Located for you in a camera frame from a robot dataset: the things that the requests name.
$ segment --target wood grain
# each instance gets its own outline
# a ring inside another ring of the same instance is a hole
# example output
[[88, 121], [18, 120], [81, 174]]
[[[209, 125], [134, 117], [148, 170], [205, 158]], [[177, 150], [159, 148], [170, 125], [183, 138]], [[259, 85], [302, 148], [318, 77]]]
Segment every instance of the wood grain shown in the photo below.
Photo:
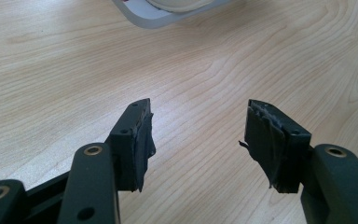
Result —
[[145, 97], [158, 153], [124, 223], [305, 223], [239, 147], [246, 105], [358, 156], [358, 1], [233, 0], [145, 30], [109, 0], [0, 0], [0, 179], [69, 170]]

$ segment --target wooden table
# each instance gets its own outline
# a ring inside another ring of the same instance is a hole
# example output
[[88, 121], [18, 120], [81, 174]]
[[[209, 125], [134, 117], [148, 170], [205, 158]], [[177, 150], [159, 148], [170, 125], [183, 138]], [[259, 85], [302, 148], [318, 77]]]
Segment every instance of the wooden table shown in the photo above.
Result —
[[68, 171], [143, 98], [158, 152], [124, 223], [304, 223], [238, 144], [246, 106], [358, 155], [358, 1], [233, 0], [145, 30], [109, 0], [0, 0], [0, 179]]

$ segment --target gray plastic tray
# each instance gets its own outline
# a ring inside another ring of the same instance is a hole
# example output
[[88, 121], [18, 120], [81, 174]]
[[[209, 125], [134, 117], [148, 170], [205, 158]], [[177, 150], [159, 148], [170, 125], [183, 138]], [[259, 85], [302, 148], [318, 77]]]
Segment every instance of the gray plastic tray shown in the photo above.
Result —
[[122, 0], [112, 1], [124, 14], [124, 16], [133, 24], [146, 29], [155, 29], [182, 20], [202, 11], [209, 10], [213, 7], [221, 6], [231, 0], [214, 0], [209, 5], [184, 13], [172, 13], [161, 10], [153, 7], [146, 0], [128, 0], [126, 2], [123, 2]]

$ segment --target wooden tabletop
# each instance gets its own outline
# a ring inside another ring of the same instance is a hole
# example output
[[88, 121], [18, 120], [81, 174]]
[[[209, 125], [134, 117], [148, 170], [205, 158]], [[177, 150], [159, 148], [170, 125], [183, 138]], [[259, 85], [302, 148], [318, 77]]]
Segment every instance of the wooden tabletop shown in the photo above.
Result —
[[146, 30], [110, 0], [0, 0], [0, 179], [68, 171], [143, 98], [157, 154], [124, 223], [305, 223], [238, 144], [247, 103], [358, 156], [358, 1], [233, 0]]

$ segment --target light wood surface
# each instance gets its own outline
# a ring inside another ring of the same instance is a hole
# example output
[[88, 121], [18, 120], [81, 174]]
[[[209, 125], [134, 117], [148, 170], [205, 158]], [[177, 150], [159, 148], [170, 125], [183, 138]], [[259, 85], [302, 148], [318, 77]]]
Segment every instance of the light wood surface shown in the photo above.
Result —
[[0, 0], [0, 179], [68, 171], [146, 97], [158, 152], [124, 223], [305, 223], [238, 145], [246, 106], [358, 156], [358, 1], [233, 0], [145, 30], [109, 0]]

